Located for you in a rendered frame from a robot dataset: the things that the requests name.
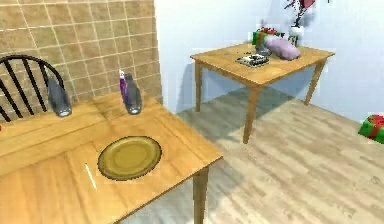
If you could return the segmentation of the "thin silver knife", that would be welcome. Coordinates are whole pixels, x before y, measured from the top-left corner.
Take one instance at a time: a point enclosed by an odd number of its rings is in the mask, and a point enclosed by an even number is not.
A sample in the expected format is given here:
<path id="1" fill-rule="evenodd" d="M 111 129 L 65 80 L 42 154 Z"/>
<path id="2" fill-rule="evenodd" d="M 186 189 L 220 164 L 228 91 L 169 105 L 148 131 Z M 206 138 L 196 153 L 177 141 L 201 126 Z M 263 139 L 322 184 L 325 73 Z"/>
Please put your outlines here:
<path id="1" fill-rule="evenodd" d="M 94 178 L 93 178 L 93 175 L 92 175 L 92 173 L 91 173 L 91 170 L 90 170 L 89 165 L 88 165 L 87 163 L 85 163 L 84 166 L 85 166 L 85 170 L 86 170 L 86 172 L 87 172 L 87 176 L 88 176 L 88 178 L 89 178 L 89 180 L 90 180 L 90 182 L 91 182 L 92 187 L 93 187 L 95 190 L 97 190 L 97 185 L 96 185 L 96 182 L 95 182 L 95 180 L 94 180 Z"/>

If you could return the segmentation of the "olive green round plate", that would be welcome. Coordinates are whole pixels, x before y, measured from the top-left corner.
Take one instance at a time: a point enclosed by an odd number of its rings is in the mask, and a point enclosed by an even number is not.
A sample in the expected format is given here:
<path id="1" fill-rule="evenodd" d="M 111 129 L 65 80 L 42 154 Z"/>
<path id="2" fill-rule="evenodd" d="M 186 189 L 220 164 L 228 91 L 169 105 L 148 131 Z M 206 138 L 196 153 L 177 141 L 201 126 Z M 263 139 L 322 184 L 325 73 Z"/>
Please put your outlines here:
<path id="1" fill-rule="evenodd" d="M 148 136 L 127 136 L 106 146 L 98 157 L 100 173 L 115 181 L 140 178 L 160 162 L 162 148 Z"/>

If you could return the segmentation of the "purple spray bottle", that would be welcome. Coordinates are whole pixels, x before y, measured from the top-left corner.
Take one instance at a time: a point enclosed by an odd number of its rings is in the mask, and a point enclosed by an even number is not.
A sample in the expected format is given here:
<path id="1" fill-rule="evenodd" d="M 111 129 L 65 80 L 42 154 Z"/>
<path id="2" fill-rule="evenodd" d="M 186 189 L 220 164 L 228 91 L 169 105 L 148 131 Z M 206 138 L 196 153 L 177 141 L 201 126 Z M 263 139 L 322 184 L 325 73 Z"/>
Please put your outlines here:
<path id="1" fill-rule="evenodd" d="M 119 81 L 120 81 L 120 93 L 124 104 L 127 104 L 127 85 L 125 80 L 125 73 L 122 70 L 119 70 Z"/>

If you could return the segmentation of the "white vase with red plant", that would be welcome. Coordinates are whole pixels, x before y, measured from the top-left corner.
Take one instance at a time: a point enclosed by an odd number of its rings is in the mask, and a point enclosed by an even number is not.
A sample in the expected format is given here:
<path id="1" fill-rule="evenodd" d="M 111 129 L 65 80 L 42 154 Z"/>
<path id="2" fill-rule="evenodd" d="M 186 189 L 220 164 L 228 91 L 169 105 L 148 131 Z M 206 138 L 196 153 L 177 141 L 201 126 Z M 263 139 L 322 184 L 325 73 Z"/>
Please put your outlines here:
<path id="1" fill-rule="evenodd" d="M 304 27 L 300 24 L 306 11 L 315 3 L 316 0 L 287 0 L 285 9 L 293 8 L 296 10 L 295 19 L 289 29 L 288 40 L 295 46 L 298 46 L 299 37 L 304 32 Z"/>

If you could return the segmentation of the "lilac pillow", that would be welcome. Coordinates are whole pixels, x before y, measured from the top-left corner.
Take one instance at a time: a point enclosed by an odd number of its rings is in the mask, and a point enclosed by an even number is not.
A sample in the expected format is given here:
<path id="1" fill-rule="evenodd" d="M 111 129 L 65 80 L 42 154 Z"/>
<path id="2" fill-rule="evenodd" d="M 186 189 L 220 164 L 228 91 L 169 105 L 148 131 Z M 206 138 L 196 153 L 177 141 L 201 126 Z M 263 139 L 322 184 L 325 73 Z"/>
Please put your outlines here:
<path id="1" fill-rule="evenodd" d="M 264 38 L 264 45 L 277 57 L 283 60 L 294 60 L 301 56 L 298 48 L 289 41 L 274 35 L 267 35 Z"/>

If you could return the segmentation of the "small grey cup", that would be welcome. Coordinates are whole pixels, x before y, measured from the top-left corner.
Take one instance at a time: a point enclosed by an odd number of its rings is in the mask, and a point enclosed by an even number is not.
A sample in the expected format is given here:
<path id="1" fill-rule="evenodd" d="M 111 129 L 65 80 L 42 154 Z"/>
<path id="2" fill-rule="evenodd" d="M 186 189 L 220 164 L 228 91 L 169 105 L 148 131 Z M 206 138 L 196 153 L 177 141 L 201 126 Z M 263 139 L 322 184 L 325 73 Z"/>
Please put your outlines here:
<path id="1" fill-rule="evenodd" d="M 271 55 L 271 51 L 268 48 L 266 48 L 264 45 L 256 46 L 255 49 L 256 49 L 256 53 L 260 54 L 262 56 L 270 56 Z"/>

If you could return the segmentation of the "large wooden dining table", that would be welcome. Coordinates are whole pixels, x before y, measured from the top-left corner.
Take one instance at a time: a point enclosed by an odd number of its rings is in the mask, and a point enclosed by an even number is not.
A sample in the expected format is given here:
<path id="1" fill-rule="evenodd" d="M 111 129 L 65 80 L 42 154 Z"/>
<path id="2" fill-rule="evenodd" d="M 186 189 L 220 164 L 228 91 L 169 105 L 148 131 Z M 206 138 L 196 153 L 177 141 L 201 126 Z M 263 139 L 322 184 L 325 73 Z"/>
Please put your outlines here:
<path id="1" fill-rule="evenodd" d="M 97 159 L 125 136 L 153 138 L 162 148 L 161 160 L 144 177 L 109 180 Z M 193 181 L 194 224 L 203 224 L 209 167 L 221 157 L 211 142 L 150 97 L 136 116 L 112 93 L 74 106 L 66 118 L 44 113 L 5 123 L 0 224 L 114 224 L 187 179 Z"/>

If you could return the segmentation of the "small wooden side table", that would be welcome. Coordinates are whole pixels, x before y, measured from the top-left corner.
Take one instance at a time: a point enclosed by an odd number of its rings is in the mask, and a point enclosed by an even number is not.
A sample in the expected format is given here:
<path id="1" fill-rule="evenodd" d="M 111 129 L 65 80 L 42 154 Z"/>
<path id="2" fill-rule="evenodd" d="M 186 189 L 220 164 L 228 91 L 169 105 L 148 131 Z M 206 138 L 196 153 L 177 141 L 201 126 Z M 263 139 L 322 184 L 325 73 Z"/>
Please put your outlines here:
<path id="1" fill-rule="evenodd" d="M 250 52 L 250 43 L 238 44 L 217 50 L 192 55 L 196 85 L 196 111 L 200 111 L 202 93 L 202 70 L 214 71 L 228 79 L 237 81 L 250 89 L 247 103 L 247 114 L 244 126 L 243 143 L 247 144 L 251 135 L 256 106 L 261 88 L 295 72 L 314 66 L 308 92 L 304 101 L 308 105 L 311 101 L 327 59 L 334 56 L 334 52 L 316 48 L 299 46 L 301 57 L 286 61 L 272 56 L 269 63 L 259 68 L 250 68 L 237 62 L 246 52 Z"/>

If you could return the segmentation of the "black spindle-back chair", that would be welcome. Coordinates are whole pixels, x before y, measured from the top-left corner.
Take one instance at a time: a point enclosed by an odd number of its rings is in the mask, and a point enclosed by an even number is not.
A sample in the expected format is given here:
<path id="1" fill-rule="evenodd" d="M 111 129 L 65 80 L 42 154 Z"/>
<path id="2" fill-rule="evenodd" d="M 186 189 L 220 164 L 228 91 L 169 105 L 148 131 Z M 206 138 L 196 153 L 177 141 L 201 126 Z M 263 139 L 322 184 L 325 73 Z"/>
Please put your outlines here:
<path id="1" fill-rule="evenodd" d="M 65 92 L 65 85 L 64 85 L 64 81 L 63 81 L 63 78 L 62 76 L 59 74 L 59 72 L 57 71 L 57 69 L 55 69 L 50 63 L 48 63 L 47 61 L 41 59 L 41 58 L 37 58 L 37 57 L 34 57 L 34 56 L 31 56 L 31 55 L 22 55 L 22 54 L 14 54 L 14 55 L 8 55 L 8 56 L 4 56 L 4 57 L 1 57 L 0 58 L 0 65 L 4 65 L 7 72 L 8 72 L 8 75 L 11 77 L 11 80 L 14 84 L 14 86 L 16 87 L 19 95 L 21 96 L 22 98 L 22 101 L 25 105 L 25 107 L 27 108 L 28 112 L 30 115 L 34 115 L 35 112 L 33 111 L 32 109 L 32 106 L 30 105 L 29 101 L 28 101 L 28 98 L 13 70 L 13 67 L 12 65 L 10 64 L 11 61 L 13 60 L 20 60 L 22 61 L 23 63 L 23 66 L 24 66 L 24 69 L 28 75 L 28 78 L 31 82 L 31 85 L 35 91 L 35 94 L 38 98 L 38 101 L 39 101 L 39 104 L 40 104 L 40 107 L 41 109 L 43 110 L 43 112 L 47 112 L 48 111 L 48 108 L 43 100 L 43 97 L 42 97 L 42 94 L 40 92 L 40 89 L 39 87 L 37 86 L 37 82 L 35 80 L 35 77 L 34 77 L 34 74 L 30 68 L 30 65 L 29 65 L 29 61 L 33 61 L 35 62 L 38 66 L 39 66 L 39 69 L 40 69 L 40 72 L 42 74 L 42 77 L 43 77 L 43 80 L 44 80 L 44 84 L 46 86 L 46 88 L 48 88 L 48 73 L 46 71 L 46 69 L 48 69 L 49 71 L 51 71 L 53 73 L 53 75 L 55 76 L 56 80 L 57 80 L 57 83 L 58 85 L 63 89 L 64 93 Z M 16 113 L 16 115 L 18 116 L 18 118 L 23 118 L 23 115 L 21 113 L 21 111 L 19 110 L 19 107 L 17 106 L 16 102 L 13 100 L 13 97 L 11 96 L 11 93 L 9 92 L 8 88 L 5 86 L 3 80 L 0 78 L 0 90 L 1 92 L 5 95 L 6 97 L 6 100 L 8 101 L 8 103 L 10 104 L 10 106 L 12 107 L 13 111 Z M 11 122 L 12 119 L 8 116 L 8 112 L 6 112 L 4 110 L 4 108 L 2 106 L 0 106 L 0 114 L 1 116 L 4 118 L 4 120 L 6 122 Z"/>

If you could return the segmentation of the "green gift box red ribbon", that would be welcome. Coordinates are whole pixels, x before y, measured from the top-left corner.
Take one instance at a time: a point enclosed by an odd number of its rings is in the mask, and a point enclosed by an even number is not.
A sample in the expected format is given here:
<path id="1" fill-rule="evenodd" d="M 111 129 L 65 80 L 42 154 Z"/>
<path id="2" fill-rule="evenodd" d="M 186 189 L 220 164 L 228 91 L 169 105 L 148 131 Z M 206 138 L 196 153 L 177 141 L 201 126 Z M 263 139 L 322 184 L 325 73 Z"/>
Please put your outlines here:
<path id="1" fill-rule="evenodd" d="M 275 28 L 261 27 L 252 34 L 252 44 L 254 46 L 262 46 L 267 36 L 283 37 L 284 33 L 277 31 Z"/>
<path id="2" fill-rule="evenodd" d="M 361 125 L 359 134 L 384 144 L 384 116 L 370 115 Z"/>

